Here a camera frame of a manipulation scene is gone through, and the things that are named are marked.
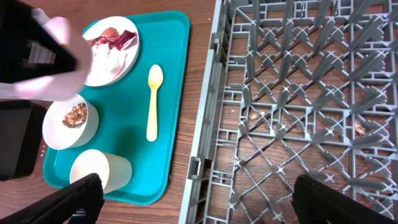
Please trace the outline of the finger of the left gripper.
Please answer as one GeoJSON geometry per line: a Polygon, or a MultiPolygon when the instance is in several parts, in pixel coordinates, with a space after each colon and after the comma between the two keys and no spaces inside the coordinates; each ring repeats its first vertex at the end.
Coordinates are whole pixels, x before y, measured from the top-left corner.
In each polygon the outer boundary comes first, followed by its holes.
{"type": "Polygon", "coordinates": [[[16,83],[72,72],[76,59],[32,17],[20,1],[1,1],[1,82],[16,83]]]}

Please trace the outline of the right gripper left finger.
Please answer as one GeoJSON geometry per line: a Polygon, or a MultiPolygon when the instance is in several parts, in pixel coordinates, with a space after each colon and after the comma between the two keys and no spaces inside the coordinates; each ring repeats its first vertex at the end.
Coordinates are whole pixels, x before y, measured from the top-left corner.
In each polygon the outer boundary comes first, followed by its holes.
{"type": "Polygon", "coordinates": [[[104,193],[98,174],[92,173],[1,219],[1,224],[96,223],[104,193]]]}

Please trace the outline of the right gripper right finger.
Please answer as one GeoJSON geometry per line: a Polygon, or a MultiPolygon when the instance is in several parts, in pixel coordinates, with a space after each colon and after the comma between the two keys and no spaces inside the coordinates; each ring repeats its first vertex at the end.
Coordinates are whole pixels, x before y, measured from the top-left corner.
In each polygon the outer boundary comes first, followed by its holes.
{"type": "Polygon", "coordinates": [[[297,177],[292,206],[300,224],[396,224],[308,175],[297,177]]]}

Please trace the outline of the white cup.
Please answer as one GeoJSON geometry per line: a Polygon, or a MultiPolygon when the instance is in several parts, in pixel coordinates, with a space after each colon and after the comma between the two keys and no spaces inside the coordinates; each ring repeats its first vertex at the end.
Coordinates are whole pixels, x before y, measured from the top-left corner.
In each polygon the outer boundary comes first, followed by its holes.
{"type": "Polygon", "coordinates": [[[88,174],[98,174],[104,194],[123,188],[132,178],[132,165],[124,157],[89,149],[73,162],[69,181],[74,183],[88,174]]]}

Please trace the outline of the large white bowl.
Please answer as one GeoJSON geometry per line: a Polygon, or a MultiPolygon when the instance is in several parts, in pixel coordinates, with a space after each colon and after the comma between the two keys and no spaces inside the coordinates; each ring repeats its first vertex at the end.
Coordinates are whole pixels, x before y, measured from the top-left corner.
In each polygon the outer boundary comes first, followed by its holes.
{"type": "Polygon", "coordinates": [[[71,72],[58,72],[15,84],[2,83],[2,100],[63,101],[73,97],[83,88],[92,57],[86,40],[63,17],[53,17],[46,21],[44,30],[74,56],[76,68],[71,72]]]}

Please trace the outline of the white napkin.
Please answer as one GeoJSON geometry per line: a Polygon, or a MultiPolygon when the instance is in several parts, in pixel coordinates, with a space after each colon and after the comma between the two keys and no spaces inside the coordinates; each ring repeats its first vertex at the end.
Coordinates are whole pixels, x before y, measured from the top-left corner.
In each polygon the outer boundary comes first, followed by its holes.
{"type": "Polygon", "coordinates": [[[92,61],[85,84],[88,86],[101,86],[110,83],[122,70],[126,53],[116,48],[109,49],[107,45],[91,47],[92,61]]]}

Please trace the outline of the small white bowl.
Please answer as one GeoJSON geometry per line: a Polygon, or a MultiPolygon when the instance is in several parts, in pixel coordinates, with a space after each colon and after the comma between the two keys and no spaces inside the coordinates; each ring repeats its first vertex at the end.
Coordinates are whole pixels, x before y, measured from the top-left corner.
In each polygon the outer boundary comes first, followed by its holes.
{"type": "Polygon", "coordinates": [[[96,108],[82,96],[56,101],[47,110],[42,134],[47,145],[56,150],[88,143],[99,125],[96,108]]]}

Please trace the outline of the brown food scraps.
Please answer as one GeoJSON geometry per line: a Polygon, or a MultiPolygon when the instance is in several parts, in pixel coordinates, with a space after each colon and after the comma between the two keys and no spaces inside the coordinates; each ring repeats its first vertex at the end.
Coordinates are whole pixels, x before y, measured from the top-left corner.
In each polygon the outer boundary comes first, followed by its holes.
{"type": "Polygon", "coordinates": [[[62,123],[68,128],[78,128],[86,121],[87,114],[87,105],[79,103],[63,117],[62,123]]]}

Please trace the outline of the brown sausage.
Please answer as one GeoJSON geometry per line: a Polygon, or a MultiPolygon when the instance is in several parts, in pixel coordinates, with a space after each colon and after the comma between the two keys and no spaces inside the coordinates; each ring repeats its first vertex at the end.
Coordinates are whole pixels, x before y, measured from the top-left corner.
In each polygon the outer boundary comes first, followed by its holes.
{"type": "Polygon", "coordinates": [[[118,37],[119,36],[119,32],[117,29],[113,28],[113,27],[109,27],[106,28],[102,33],[101,36],[104,37],[118,37]]]}

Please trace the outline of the large white plate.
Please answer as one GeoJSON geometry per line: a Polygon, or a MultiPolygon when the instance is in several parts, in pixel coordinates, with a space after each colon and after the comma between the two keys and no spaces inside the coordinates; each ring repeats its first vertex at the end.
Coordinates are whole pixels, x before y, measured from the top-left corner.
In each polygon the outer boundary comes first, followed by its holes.
{"type": "Polygon", "coordinates": [[[83,38],[92,51],[87,86],[106,86],[125,76],[139,54],[138,29],[130,19],[112,16],[87,28],[83,38]]]}

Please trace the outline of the red snack wrapper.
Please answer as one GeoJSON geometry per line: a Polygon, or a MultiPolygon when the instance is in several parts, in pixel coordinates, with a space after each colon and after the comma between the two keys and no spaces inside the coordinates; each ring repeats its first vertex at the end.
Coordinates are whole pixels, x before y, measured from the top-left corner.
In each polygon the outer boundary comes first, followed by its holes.
{"type": "Polygon", "coordinates": [[[137,32],[125,30],[121,35],[100,35],[94,39],[88,40],[88,43],[91,47],[105,44],[110,50],[113,48],[124,50],[137,39],[137,36],[137,32]]]}

